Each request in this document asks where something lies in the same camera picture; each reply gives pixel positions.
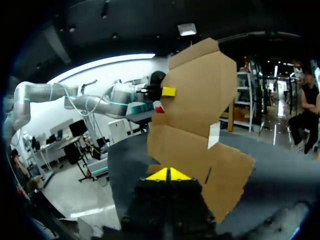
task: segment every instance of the black table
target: black table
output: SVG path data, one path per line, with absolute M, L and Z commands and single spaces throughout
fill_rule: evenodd
M 119 219 L 126 213 L 139 178 L 147 175 L 149 165 L 158 163 L 147 155 L 147 135 L 129 137 L 109 149 L 109 177 Z M 225 131 L 220 131 L 220 142 L 252 156 L 255 166 L 244 194 L 217 225 L 217 233 L 231 232 L 236 236 L 253 229 L 282 207 L 300 200 L 315 201 L 320 189 L 320 162 L 303 153 Z

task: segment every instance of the ceiling light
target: ceiling light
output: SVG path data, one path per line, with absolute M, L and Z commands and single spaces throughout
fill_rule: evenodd
M 76 30 L 76 26 L 75 26 L 75 25 L 72 25 L 72 26 L 69 28 L 69 32 L 70 32 L 70 33 L 73 33 L 75 30 Z
M 190 36 L 197 34 L 196 25 L 194 23 L 185 23 L 177 26 L 180 36 Z
M 274 66 L 274 77 L 276 77 L 278 75 L 278 66 L 277 65 L 275 65 Z
M 152 59 L 155 56 L 154 53 L 142 53 L 142 54 L 130 54 L 130 55 L 122 55 L 122 56 L 114 56 L 114 57 L 108 57 L 104 59 L 100 59 L 97 61 L 92 61 L 89 63 L 86 63 L 84 65 L 75 67 L 69 71 L 66 71 L 55 78 L 51 79 L 48 81 L 48 84 L 53 84 L 53 83 L 58 83 L 66 78 L 78 74 L 82 71 L 92 69 L 98 66 L 106 65 L 106 64 L 112 64 L 112 63 L 117 63 L 117 62 L 122 62 L 122 61 L 129 61 L 129 60 L 140 60 L 140 59 Z

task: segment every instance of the white robotic arm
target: white robotic arm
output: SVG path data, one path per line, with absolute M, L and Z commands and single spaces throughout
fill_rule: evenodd
M 150 83 L 138 85 L 121 83 L 120 80 L 116 80 L 102 97 L 77 96 L 78 86 L 21 82 L 14 91 L 13 109 L 4 121 L 4 140 L 8 146 L 17 130 L 30 121 L 30 103 L 49 102 L 67 96 L 64 101 L 66 109 L 76 108 L 87 113 L 94 112 L 118 119 L 126 115 L 129 103 L 151 103 L 160 99 L 160 85 L 165 76 L 165 73 L 156 71 L 151 75 Z
M 25 126 L 31 119 L 30 103 L 43 103 L 57 100 L 66 95 L 78 94 L 78 86 L 67 86 L 58 84 L 39 84 L 21 82 L 14 91 L 13 109 L 7 115 L 3 124 L 3 138 L 8 146 L 12 137 Z

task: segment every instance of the laptop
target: laptop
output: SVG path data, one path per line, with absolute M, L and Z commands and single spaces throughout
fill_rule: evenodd
M 62 135 L 63 135 L 63 131 L 62 131 L 62 129 L 60 129 L 60 130 L 57 132 L 56 140 L 57 140 L 57 141 L 60 141 L 60 140 L 62 139 Z

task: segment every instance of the cardboard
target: cardboard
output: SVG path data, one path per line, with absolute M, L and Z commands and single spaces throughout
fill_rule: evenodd
M 254 166 L 249 156 L 217 142 L 219 137 L 208 149 L 210 126 L 237 93 L 236 63 L 208 38 L 169 60 L 161 86 L 176 88 L 176 96 L 161 98 L 165 113 L 152 116 L 148 154 L 161 167 L 198 179 L 207 206 L 221 223 L 239 201 Z M 152 165 L 148 173 L 157 169 Z

